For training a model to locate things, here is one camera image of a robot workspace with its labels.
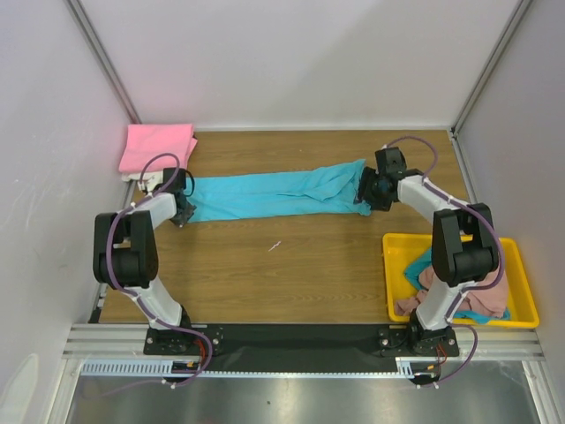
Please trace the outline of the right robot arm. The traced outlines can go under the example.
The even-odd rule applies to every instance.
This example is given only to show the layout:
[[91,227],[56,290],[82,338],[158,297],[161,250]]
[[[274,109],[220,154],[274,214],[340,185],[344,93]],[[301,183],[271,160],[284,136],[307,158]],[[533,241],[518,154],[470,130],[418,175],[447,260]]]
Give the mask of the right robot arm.
[[431,259],[435,279],[424,301],[410,314],[403,345],[428,354],[448,340],[457,308],[469,292],[489,290],[502,280],[505,256],[490,208],[465,203],[407,167],[399,148],[375,152],[376,167],[363,170],[357,203],[389,211],[395,202],[413,208],[433,226]]

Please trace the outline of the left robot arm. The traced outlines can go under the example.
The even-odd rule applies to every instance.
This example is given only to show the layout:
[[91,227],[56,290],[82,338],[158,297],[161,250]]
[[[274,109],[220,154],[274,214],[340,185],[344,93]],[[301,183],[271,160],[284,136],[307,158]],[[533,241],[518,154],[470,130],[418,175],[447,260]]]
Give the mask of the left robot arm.
[[193,181],[187,170],[167,168],[162,182],[139,203],[94,219],[94,278],[122,292],[146,316],[147,355],[185,353],[197,338],[185,308],[158,277],[154,234],[167,221],[179,228],[189,222],[196,207],[188,201],[193,190],[187,190],[186,183]]

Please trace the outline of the folded white t shirt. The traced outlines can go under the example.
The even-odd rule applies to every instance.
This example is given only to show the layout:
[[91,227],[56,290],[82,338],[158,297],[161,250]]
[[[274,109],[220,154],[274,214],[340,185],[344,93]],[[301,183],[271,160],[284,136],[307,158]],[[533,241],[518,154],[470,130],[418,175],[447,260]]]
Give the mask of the folded white t shirt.
[[129,181],[142,181],[142,182],[156,182],[161,183],[163,177],[163,172],[159,171],[145,171],[137,173],[123,173],[121,179],[124,182]]

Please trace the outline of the yellow plastic bin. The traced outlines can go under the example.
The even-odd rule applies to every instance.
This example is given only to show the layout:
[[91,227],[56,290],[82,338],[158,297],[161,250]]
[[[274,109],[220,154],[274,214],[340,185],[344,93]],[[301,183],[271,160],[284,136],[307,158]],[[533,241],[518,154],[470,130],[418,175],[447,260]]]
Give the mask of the yellow plastic bin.
[[[487,319],[474,312],[457,312],[454,323],[517,329],[535,329],[539,315],[516,242],[501,238],[508,279],[507,309],[501,319]],[[396,302],[418,294],[418,275],[431,264],[427,253],[432,237],[425,234],[387,233],[382,238],[388,317],[392,322],[406,323],[409,318],[395,311]]]

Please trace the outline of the folded pink t shirt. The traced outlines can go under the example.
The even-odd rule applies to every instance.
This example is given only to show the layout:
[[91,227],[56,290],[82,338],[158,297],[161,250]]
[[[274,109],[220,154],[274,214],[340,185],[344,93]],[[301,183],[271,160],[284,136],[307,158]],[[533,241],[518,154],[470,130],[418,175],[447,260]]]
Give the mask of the folded pink t shirt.
[[128,125],[124,153],[118,165],[123,174],[138,174],[155,156],[168,153],[184,167],[197,146],[192,124]]

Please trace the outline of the small pink thread scrap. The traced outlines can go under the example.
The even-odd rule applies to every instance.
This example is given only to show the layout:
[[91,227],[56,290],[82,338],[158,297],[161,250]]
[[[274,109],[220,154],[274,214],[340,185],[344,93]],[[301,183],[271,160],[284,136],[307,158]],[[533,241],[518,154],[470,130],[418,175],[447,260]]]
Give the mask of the small pink thread scrap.
[[279,245],[281,245],[282,241],[279,240],[276,243],[274,243],[267,251],[268,252],[272,252],[274,249],[276,249]]

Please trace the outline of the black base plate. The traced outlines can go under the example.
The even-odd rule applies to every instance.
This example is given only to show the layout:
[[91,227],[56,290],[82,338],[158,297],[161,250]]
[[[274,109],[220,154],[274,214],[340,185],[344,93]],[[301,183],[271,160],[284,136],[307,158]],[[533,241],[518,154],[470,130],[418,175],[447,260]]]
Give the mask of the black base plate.
[[[452,329],[443,330],[439,336],[418,341],[408,334],[404,324],[376,323],[379,326],[378,344],[361,341],[352,346],[339,343],[337,347],[252,347],[240,346],[230,348],[227,352],[219,352],[219,347],[212,343],[212,360],[226,359],[239,360],[265,358],[271,362],[281,360],[299,360],[305,358],[309,361],[329,360],[336,357],[345,361],[363,361],[367,363],[371,357],[377,358],[420,358],[437,360],[438,358],[455,358],[459,355],[459,347],[455,332]],[[212,324],[216,335],[219,335],[218,325]]]

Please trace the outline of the aluminium front rail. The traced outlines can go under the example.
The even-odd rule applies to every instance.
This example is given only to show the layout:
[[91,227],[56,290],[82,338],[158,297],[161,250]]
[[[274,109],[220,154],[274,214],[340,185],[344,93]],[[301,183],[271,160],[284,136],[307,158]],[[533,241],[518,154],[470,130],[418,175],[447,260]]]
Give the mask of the aluminium front rail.
[[[377,324],[281,324],[220,323],[219,335],[212,324],[197,325],[219,352],[230,348],[252,347],[337,347],[361,341],[378,344]],[[146,324],[75,324],[63,349],[63,357],[93,359],[137,359],[147,340]],[[537,333],[532,329],[478,327],[475,360],[543,360]]]

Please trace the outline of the left aluminium frame post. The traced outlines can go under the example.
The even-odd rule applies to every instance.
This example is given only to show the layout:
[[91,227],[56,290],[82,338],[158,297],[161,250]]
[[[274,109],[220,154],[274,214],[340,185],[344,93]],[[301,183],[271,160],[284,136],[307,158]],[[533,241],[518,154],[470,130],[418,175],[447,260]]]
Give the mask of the left aluminium frame post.
[[98,31],[90,19],[85,5],[80,0],[63,0],[64,5],[71,14],[81,36],[90,49],[94,60],[99,65],[102,74],[114,93],[122,110],[131,124],[140,124],[141,117],[134,106],[126,86],[121,79],[112,59],[106,50]]

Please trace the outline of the aluminium frame post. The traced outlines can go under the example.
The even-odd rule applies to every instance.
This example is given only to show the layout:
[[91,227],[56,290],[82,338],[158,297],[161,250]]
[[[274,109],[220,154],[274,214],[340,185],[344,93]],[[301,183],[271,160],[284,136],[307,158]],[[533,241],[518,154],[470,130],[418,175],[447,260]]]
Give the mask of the aluminium frame post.
[[533,0],[519,0],[516,2],[514,9],[510,13],[509,18],[500,33],[500,36],[495,42],[484,66],[481,68],[478,78],[467,95],[462,108],[456,115],[454,123],[450,127],[450,133],[455,138],[463,129],[467,118],[485,90],[489,80],[492,78],[505,51],[508,49],[509,44],[512,42],[518,28],[533,4]]
[[63,0],[64,5],[71,14],[81,36],[90,49],[94,60],[99,65],[102,74],[114,93],[122,110],[131,124],[140,124],[141,117],[134,106],[126,86],[121,79],[112,59],[106,50],[98,31],[90,19],[85,5],[80,0]]

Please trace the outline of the right aluminium frame post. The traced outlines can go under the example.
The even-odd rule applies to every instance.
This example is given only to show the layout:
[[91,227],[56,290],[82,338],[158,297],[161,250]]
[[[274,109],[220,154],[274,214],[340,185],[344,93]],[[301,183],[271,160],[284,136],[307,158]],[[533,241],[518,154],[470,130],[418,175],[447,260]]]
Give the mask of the right aluminium frame post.
[[533,4],[533,0],[519,0],[516,2],[514,9],[510,13],[509,18],[500,33],[500,36],[495,42],[484,66],[481,68],[478,78],[467,95],[462,108],[456,115],[454,123],[450,127],[450,133],[455,138],[463,129],[467,118],[485,90],[489,80],[492,78],[505,51],[508,49],[509,44],[512,42],[518,28]]

